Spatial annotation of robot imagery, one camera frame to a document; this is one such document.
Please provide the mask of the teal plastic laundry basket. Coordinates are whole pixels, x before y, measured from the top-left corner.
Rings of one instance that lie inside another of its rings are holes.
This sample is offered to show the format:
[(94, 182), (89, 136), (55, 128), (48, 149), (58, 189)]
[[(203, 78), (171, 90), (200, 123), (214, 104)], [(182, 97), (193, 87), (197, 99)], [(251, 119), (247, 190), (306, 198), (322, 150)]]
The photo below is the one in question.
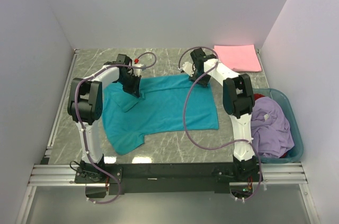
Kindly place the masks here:
[(272, 88), (254, 90), (251, 118), (252, 144), (267, 164), (300, 161), (304, 146), (288, 98)]

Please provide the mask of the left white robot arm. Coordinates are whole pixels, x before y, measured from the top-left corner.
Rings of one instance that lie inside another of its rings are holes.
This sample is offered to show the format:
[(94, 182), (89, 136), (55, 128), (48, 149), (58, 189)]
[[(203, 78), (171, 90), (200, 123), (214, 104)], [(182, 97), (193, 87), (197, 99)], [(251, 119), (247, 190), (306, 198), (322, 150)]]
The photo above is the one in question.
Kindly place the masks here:
[(141, 99), (139, 85), (141, 66), (127, 55), (119, 54), (117, 59), (106, 62), (101, 69), (87, 78), (74, 78), (67, 104), (67, 112), (76, 122), (82, 144), (82, 161), (94, 163), (87, 170), (93, 182), (104, 180), (106, 170), (100, 166), (103, 151), (99, 140), (99, 120), (103, 113), (103, 91), (112, 83), (122, 86), (123, 95), (133, 100)]

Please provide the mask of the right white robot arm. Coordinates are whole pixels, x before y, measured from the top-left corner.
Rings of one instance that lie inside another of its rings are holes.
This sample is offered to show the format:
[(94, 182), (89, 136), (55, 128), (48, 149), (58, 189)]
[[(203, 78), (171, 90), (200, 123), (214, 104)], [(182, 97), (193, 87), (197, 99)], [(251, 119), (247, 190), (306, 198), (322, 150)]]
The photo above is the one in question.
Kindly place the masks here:
[(255, 104), (251, 78), (221, 63), (217, 53), (207, 55), (202, 47), (189, 49), (193, 63), (185, 62), (182, 70), (195, 84), (207, 86), (211, 78), (222, 86), (222, 104), (231, 119), (234, 138), (233, 171), (229, 177), (244, 181), (258, 172), (256, 153), (252, 146), (251, 118)]

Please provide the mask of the aluminium frame rail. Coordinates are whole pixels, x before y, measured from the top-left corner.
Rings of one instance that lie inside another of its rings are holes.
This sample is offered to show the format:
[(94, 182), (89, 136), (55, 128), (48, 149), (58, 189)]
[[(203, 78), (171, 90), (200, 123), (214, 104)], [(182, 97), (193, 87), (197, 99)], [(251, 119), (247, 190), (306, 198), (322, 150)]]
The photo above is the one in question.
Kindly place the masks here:
[[(114, 164), (117, 170), (113, 176), (122, 180), (127, 176), (128, 168), (136, 168), (138, 174), (146, 173), (146, 178), (155, 179), (156, 176), (183, 175), (189, 177), (194, 174), (214, 174), (213, 163), (179, 163), (179, 164)], [(307, 178), (301, 163), (262, 164), (262, 179), (266, 184), (307, 184)], [(29, 186), (68, 186), (75, 184), (79, 172), (68, 165), (35, 165), (28, 182)]]

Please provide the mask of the red t shirt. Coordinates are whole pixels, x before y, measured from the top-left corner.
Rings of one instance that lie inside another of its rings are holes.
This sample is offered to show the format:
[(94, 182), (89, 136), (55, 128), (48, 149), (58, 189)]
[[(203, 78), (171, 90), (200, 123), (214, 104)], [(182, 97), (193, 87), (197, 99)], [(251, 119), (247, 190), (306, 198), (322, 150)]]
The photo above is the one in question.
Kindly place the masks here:
[(255, 100), (255, 101), (258, 100), (258, 99), (260, 99), (260, 98), (262, 98), (262, 97), (265, 97), (265, 95), (263, 95), (263, 94), (258, 94), (258, 93), (255, 93), (255, 94), (254, 94), (254, 100)]

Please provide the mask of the folded pink t shirt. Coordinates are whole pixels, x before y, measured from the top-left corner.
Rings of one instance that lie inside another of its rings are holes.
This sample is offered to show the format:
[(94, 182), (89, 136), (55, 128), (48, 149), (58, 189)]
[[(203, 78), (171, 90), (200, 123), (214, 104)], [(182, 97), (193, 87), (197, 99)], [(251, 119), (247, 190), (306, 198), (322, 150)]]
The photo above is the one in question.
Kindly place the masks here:
[(254, 45), (246, 46), (214, 46), (219, 60), (235, 72), (261, 72)]

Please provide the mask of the teal t shirt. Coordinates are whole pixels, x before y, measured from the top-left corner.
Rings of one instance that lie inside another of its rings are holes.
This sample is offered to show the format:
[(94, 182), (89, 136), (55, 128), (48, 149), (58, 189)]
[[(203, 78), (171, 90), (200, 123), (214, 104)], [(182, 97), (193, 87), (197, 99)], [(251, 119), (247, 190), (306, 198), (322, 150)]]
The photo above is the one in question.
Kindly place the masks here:
[(125, 155), (161, 132), (217, 130), (217, 108), (210, 86), (192, 85), (187, 75), (143, 78), (141, 99), (123, 95), (112, 83), (104, 90), (102, 121), (115, 152)]

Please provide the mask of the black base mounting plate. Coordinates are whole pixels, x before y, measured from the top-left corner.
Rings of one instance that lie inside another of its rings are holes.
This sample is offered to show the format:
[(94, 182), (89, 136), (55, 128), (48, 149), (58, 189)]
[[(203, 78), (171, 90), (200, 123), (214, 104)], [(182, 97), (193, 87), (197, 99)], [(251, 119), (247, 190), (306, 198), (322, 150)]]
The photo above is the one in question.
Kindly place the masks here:
[(103, 184), (110, 195), (126, 193), (215, 192), (229, 193), (231, 183), (262, 180), (258, 164), (242, 167), (225, 163), (106, 164), (104, 173), (90, 164), (77, 168), (76, 184)]

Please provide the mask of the lavender t shirt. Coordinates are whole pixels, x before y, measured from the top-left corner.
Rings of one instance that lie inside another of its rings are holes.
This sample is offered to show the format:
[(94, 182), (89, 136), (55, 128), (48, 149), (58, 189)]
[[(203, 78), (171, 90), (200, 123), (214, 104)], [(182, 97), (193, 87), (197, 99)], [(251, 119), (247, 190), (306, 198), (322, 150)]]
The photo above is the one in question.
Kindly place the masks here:
[(281, 158), (295, 143), (281, 106), (269, 97), (255, 101), (251, 117), (252, 144), (265, 158)]

